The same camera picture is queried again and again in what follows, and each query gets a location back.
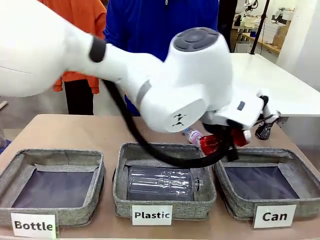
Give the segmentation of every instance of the plastic bottle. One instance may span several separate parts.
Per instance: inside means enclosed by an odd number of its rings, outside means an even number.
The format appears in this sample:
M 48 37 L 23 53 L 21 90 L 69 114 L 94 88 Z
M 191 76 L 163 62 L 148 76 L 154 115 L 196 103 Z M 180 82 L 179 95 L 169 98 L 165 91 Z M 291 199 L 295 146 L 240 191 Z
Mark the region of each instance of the plastic bottle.
M 250 37 L 255 38 L 258 32 L 258 28 L 260 25 L 261 19 L 257 19 L 254 21 L 254 26 L 251 28 Z
M 127 200 L 194 201 L 203 184 L 189 169 L 131 166 Z
M 190 143 L 195 145 L 197 148 L 201 148 L 200 142 L 199 142 L 200 138 L 203 137 L 203 134 L 201 132 L 188 127 L 185 130 L 183 130 L 182 133 L 188 138 Z

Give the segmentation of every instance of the white table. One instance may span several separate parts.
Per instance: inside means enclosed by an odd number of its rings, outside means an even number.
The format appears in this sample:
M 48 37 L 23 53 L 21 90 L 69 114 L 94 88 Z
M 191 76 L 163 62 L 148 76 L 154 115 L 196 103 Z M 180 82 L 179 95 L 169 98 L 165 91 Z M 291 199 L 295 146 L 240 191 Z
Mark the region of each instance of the white table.
M 282 117 L 320 117 L 320 92 L 264 57 L 231 53 L 236 86 L 266 89 Z

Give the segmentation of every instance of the bottle label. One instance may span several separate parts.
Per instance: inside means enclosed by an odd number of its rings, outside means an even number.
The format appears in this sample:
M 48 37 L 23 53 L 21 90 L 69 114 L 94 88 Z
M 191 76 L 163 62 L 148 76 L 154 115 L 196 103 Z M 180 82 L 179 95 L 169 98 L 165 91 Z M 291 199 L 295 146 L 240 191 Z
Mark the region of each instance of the bottle label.
M 201 138 L 203 135 L 199 131 L 193 131 L 189 136 L 189 142 L 192 144 L 197 144 L 197 140 Z

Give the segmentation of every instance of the wooden table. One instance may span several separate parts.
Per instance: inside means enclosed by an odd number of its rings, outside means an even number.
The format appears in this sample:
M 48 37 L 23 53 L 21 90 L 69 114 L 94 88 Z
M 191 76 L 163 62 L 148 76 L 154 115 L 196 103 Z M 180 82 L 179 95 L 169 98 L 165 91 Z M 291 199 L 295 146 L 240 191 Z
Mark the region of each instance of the wooden table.
M 141 118 L 135 121 L 150 142 L 186 142 L 181 133 L 156 133 Z M 205 132 L 199 122 L 194 127 Z M 101 202 L 92 222 L 83 227 L 61 228 L 61 238 L 295 240 L 320 237 L 320 218 L 294 221 L 290 228 L 252 230 L 252 222 L 238 221 L 228 214 L 220 196 L 205 221 L 173 221 L 172 226 L 132 226 L 130 219 L 115 215 L 112 196 L 112 175 L 118 151 L 123 143 L 130 141 L 134 139 L 121 117 L 38 115 L 0 155 L 0 171 L 18 150 L 25 148 L 92 149 L 103 152 L 106 179 Z M 291 149 L 306 159 L 276 125 L 269 140 L 262 141 L 253 136 L 250 145 Z M 13 232 L 0 227 L 0 235 L 12 236 Z
M 231 32 L 230 32 L 230 46 L 231 46 L 231 52 L 235 52 L 238 35 L 241 34 L 241 31 L 252 29 L 252 27 L 246 27 L 246 26 L 235 26 L 232 25 Z
M 242 33 L 242 35 L 243 35 L 244 37 L 252 40 L 252 41 L 255 40 L 255 37 L 250 36 L 250 33 Z M 262 40 L 260 40 L 260 39 L 258 40 L 258 44 L 259 44 L 259 45 L 262 45 L 264 48 L 270 50 L 271 52 L 273 52 L 273 53 L 275 53 L 275 54 L 278 54 L 278 55 L 280 54 L 281 48 L 277 48 L 276 46 L 273 46 L 273 45 L 271 45 L 271 44 L 269 44 L 269 43 L 262 42 Z

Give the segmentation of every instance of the black pants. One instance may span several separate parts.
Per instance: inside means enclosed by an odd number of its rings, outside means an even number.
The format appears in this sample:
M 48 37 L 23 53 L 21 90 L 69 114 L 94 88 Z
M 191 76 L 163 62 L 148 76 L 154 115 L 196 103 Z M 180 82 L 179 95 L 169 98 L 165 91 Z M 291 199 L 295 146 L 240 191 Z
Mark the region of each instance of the black pants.
M 218 13 L 218 32 L 221 33 L 231 51 L 230 35 L 238 0 L 220 0 Z
M 86 79 L 64 82 L 64 90 L 69 114 L 94 114 L 94 94 Z

